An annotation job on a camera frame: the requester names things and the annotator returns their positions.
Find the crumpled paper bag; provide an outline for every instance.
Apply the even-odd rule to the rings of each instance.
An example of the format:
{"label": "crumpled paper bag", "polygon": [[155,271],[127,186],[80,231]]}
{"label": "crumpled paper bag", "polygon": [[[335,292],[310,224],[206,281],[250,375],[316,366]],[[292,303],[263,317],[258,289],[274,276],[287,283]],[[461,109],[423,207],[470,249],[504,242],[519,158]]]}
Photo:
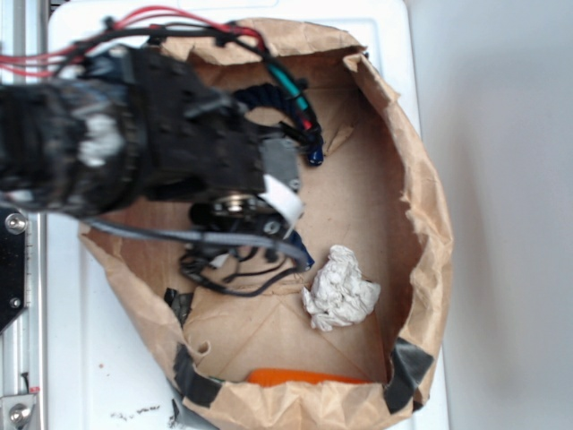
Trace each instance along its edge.
{"label": "crumpled paper bag", "polygon": [[[93,230],[82,231],[81,240],[104,266],[166,376],[187,396],[184,404],[216,426],[386,428],[410,416],[415,403],[428,400],[432,362],[440,350],[453,245],[440,180],[398,105],[398,94],[354,38],[294,21],[243,24],[264,34],[295,76],[308,79],[308,94],[324,128],[324,164],[308,168],[301,163],[300,195],[306,206],[297,225],[317,261],[315,268],[284,279],[260,297],[223,297],[195,288],[179,275],[179,244],[134,242]],[[236,47],[214,47],[207,39],[169,39],[164,51],[188,61],[208,85],[224,90],[269,80],[257,59]],[[254,117],[276,121],[264,111]],[[109,218],[140,227],[188,228],[187,208],[138,202]],[[382,285],[381,299],[364,322],[321,333],[311,329],[299,292],[310,287],[334,244],[355,251],[365,278]],[[224,267],[220,276],[232,269]],[[232,285],[246,288],[260,282],[237,279]],[[167,288],[194,290],[183,329],[163,302]],[[417,370],[408,368],[411,357],[422,364]],[[185,366],[193,381],[207,381],[209,399],[188,390],[193,381],[182,380]],[[270,388],[237,383],[262,366],[330,372],[372,383]]]}

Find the red wire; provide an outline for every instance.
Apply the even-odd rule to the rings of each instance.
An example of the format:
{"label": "red wire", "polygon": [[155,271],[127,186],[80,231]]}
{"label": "red wire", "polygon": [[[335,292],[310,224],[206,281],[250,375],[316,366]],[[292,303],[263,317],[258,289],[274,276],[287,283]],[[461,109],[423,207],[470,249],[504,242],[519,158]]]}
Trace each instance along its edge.
{"label": "red wire", "polygon": [[[159,11],[167,11],[170,13],[158,13],[158,14],[144,15],[147,12],[159,12]],[[252,38],[256,38],[257,39],[257,47],[259,49],[262,49],[262,50],[266,49],[262,35],[255,29],[251,29],[248,27],[228,25],[228,24],[220,24],[220,23],[208,20],[206,18],[202,18],[199,15],[196,15],[194,13],[189,13],[189,12],[186,12],[182,9],[177,9],[177,8],[170,7],[170,6],[145,6],[145,7],[142,7],[140,9],[137,9],[137,10],[129,13],[122,20],[116,22],[114,28],[116,30],[122,30],[129,25],[135,24],[136,22],[141,22],[141,21],[145,21],[145,20],[148,20],[151,18],[160,18],[160,17],[166,17],[166,16],[188,18],[188,19],[195,20],[198,22],[203,22],[203,23],[209,25],[210,27],[212,27],[213,29],[223,31],[225,33],[231,33],[231,34],[235,34],[238,36],[249,36]]]}
{"label": "red wire", "polygon": [[28,76],[33,78],[49,78],[50,76],[52,76],[52,72],[49,71],[28,72],[26,70],[14,68],[6,64],[0,64],[0,69],[7,70],[10,73],[18,74],[20,76]]}
{"label": "red wire", "polygon": [[185,17],[185,18],[189,18],[192,20],[196,20],[199,22],[203,22],[207,25],[209,25],[210,27],[213,27],[214,29],[217,30],[221,30],[221,31],[227,31],[227,26],[223,25],[223,24],[219,24],[217,22],[208,20],[206,18],[202,18],[199,15],[195,15],[194,13],[189,13],[186,12],[182,9],[177,9],[175,7],[171,7],[171,6],[145,6],[145,7],[141,7],[139,9],[134,10],[133,12],[127,14],[123,19],[121,19],[120,21],[115,23],[115,29],[116,30],[121,30],[123,28],[125,28],[125,26],[130,24],[130,19],[141,15],[143,13],[147,13],[147,12],[163,12],[163,11],[168,11],[168,12],[172,12],[175,14],[175,16],[181,16],[181,17]]}
{"label": "red wire", "polygon": [[[191,20],[195,20],[198,22],[202,22],[204,24],[209,25],[211,28],[215,30],[219,30],[225,33],[234,34],[236,36],[248,36],[257,39],[257,48],[260,50],[266,50],[266,46],[264,43],[264,39],[262,35],[255,29],[251,29],[248,27],[241,27],[235,25],[228,25],[228,24],[220,24],[206,18],[202,18],[199,15],[194,13],[186,12],[182,9],[177,9],[171,6],[162,6],[162,5],[153,5],[153,6],[145,6],[135,11],[128,13],[122,18],[120,21],[117,21],[114,25],[115,30],[122,30],[129,25],[133,25],[136,22],[145,21],[148,19],[153,18],[160,18],[160,17],[167,17],[167,16],[175,16],[181,18],[188,18]],[[71,53],[75,49],[75,45],[71,45],[69,47],[64,47],[62,49],[58,49],[54,52],[49,52],[45,54],[37,54],[34,56],[2,56],[0,55],[0,69],[4,69],[10,71],[15,74],[19,74],[22,76],[33,76],[33,77],[48,77],[51,76],[52,73],[48,71],[43,72],[27,72],[25,70],[11,67],[10,65],[20,66],[20,67],[41,67],[46,65],[53,65],[57,64],[57,60],[50,62],[50,59],[54,59],[58,56],[66,56]]]}

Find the crumpled tissue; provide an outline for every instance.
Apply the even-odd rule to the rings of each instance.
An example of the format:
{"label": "crumpled tissue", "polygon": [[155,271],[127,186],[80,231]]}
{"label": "crumpled tissue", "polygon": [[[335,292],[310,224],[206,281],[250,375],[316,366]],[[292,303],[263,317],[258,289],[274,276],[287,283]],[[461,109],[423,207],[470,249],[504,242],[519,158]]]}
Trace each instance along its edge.
{"label": "crumpled tissue", "polygon": [[379,284],[362,279],[354,252],[333,245],[311,290],[303,288],[303,305],[314,329],[331,331],[333,326],[362,322],[374,310],[380,291]]}

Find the tape strip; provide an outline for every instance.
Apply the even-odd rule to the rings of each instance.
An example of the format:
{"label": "tape strip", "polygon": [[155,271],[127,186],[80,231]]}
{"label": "tape strip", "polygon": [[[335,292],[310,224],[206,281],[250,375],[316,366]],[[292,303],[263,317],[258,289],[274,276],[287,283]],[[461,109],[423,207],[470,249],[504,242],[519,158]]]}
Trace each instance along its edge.
{"label": "tape strip", "polygon": [[392,350],[394,375],[384,391],[390,413],[405,407],[432,367],[433,357],[407,340],[398,338]]}
{"label": "tape strip", "polygon": [[217,397],[221,383],[195,372],[193,360],[185,345],[179,345],[175,357],[175,382],[179,391],[193,403],[208,408]]}

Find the screw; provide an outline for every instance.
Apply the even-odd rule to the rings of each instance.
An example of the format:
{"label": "screw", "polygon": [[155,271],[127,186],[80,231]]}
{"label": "screw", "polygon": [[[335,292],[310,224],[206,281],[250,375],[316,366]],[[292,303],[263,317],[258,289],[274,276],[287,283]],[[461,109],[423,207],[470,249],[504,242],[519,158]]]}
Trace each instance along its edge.
{"label": "screw", "polygon": [[18,309],[21,306],[21,300],[18,297],[13,298],[10,300],[10,306],[12,309]]}
{"label": "screw", "polygon": [[30,421],[31,410],[26,405],[18,403],[10,409],[10,421],[16,428],[24,428],[28,421]]}
{"label": "screw", "polygon": [[11,213],[4,222],[6,229],[13,235],[19,235],[26,230],[28,221],[21,213]]}

